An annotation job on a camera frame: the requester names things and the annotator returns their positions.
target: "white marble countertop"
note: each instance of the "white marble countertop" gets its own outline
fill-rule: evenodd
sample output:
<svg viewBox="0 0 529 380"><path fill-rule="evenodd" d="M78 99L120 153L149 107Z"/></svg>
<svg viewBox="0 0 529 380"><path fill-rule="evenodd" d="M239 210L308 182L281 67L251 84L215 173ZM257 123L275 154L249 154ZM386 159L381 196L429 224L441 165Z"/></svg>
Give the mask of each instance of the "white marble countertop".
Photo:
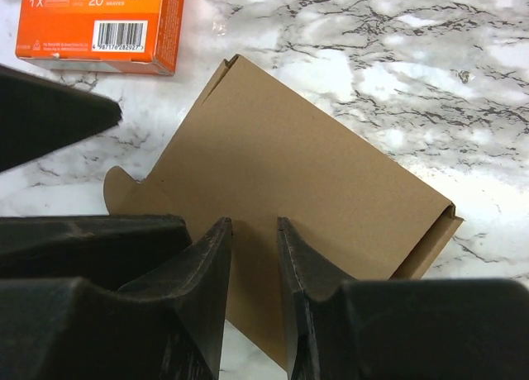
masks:
<svg viewBox="0 0 529 380"><path fill-rule="evenodd" d="M529 285L529 0L186 0L172 78L17 60L20 1L0 0L0 63L108 95L124 122L1 175L1 216L106 213L107 170L144 178L240 53L455 202L466 222L427 277ZM226 325L222 380L281 378Z"/></svg>

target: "box lid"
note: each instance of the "box lid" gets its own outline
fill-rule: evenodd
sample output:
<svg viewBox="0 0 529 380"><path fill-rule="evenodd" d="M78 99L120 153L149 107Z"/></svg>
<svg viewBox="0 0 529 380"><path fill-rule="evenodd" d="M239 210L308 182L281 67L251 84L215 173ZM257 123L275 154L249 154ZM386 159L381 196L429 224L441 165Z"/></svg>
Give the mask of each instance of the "box lid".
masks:
<svg viewBox="0 0 529 380"><path fill-rule="evenodd" d="M133 184L109 172L110 213L179 214L194 239L231 217L226 317L283 367L278 216L358 279L421 276L461 223L450 200L241 56Z"/></svg>

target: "white barcode label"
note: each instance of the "white barcode label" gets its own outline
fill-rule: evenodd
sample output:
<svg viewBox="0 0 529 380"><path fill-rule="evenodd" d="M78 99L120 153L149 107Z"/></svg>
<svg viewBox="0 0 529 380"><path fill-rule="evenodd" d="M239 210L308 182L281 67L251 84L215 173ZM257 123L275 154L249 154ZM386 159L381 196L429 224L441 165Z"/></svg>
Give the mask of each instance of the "white barcode label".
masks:
<svg viewBox="0 0 529 380"><path fill-rule="evenodd" d="M147 21L95 21L92 51L144 52Z"/></svg>

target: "black object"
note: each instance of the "black object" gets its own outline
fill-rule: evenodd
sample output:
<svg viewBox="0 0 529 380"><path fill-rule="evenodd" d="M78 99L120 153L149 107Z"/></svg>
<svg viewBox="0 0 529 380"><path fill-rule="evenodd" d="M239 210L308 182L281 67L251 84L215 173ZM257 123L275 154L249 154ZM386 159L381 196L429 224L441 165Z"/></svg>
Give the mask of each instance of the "black object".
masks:
<svg viewBox="0 0 529 380"><path fill-rule="evenodd" d="M0 172L103 132L114 101L0 65Z"/></svg>
<svg viewBox="0 0 529 380"><path fill-rule="evenodd" d="M288 378L529 378L529 295L522 285L358 282L288 219L278 223Z"/></svg>
<svg viewBox="0 0 529 380"><path fill-rule="evenodd" d="M176 216L6 219L0 233L0 378L218 378L229 219L193 245Z"/></svg>

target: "orange box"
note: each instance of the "orange box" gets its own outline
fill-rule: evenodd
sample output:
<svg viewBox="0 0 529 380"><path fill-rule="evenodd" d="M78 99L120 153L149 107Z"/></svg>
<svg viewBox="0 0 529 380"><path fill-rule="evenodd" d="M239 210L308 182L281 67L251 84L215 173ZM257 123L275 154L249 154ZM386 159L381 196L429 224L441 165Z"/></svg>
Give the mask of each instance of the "orange box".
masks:
<svg viewBox="0 0 529 380"><path fill-rule="evenodd" d="M22 0L17 57L45 69L176 69L183 0Z"/></svg>

